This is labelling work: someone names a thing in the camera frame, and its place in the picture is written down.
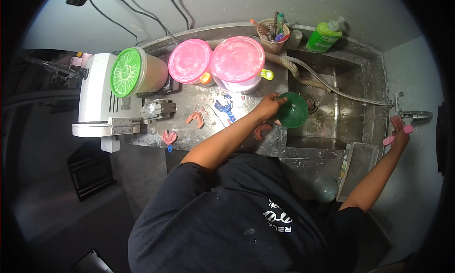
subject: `hand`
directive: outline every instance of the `hand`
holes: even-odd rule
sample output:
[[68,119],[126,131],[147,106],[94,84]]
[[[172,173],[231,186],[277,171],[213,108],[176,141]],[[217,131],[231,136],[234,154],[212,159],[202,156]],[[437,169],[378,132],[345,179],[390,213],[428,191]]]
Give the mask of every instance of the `hand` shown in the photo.
[[409,134],[405,133],[403,130],[406,125],[400,116],[392,116],[390,117],[390,121],[392,122],[392,126],[395,128],[395,130],[392,132],[392,135],[395,136],[395,139],[392,141],[390,149],[403,152],[409,142]]
[[259,102],[256,108],[251,111],[255,116],[259,118],[260,121],[270,119],[273,115],[278,112],[280,106],[283,105],[287,98],[276,99],[280,96],[278,92],[273,92],[269,95],[264,96],[264,98]]

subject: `sink drain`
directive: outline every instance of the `sink drain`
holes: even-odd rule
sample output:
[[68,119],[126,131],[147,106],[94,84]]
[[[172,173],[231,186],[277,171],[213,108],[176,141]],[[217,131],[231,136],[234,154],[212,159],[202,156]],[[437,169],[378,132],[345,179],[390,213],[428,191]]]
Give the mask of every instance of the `sink drain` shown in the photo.
[[306,94],[304,96],[305,101],[307,102],[308,105],[308,113],[312,114],[316,112],[316,110],[319,107],[319,102],[318,100],[311,94]]

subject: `soap bottle cap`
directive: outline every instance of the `soap bottle cap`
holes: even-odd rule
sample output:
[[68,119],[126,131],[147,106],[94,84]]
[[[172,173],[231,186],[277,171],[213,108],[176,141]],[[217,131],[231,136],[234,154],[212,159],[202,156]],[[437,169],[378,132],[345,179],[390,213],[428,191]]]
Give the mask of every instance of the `soap bottle cap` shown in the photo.
[[344,17],[343,16],[340,16],[338,17],[338,20],[335,21],[335,20],[330,20],[328,22],[328,28],[334,32],[338,31],[340,29],[340,23],[343,23],[344,22]]

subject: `pink container lid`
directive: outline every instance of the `pink container lid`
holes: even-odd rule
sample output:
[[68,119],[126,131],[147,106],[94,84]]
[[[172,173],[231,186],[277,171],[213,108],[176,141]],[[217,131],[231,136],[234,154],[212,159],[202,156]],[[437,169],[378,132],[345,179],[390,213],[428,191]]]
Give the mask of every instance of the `pink container lid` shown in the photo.
[[200,39],[179,44],[169,58],[169,74],[180,83],[194,83],[210,68],[212,49]]
[[249,37],[230,37],[213,51],[212,73],[220,79],[240,83],[257,76],[265,63],[262,46]]

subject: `green dish soap bottle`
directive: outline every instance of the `green dish soap bottle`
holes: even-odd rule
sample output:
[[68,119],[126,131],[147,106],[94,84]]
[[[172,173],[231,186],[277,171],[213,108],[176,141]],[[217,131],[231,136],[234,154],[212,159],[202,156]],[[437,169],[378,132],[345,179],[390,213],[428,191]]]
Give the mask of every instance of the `green dish soap bottle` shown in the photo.
[[337,21],[330,20],[328,23],[319,23],[306,44],[307,50],[318,54],[327,52],[343,36],[339,26],[342,22],[344,22],[344,18],[340,16]]

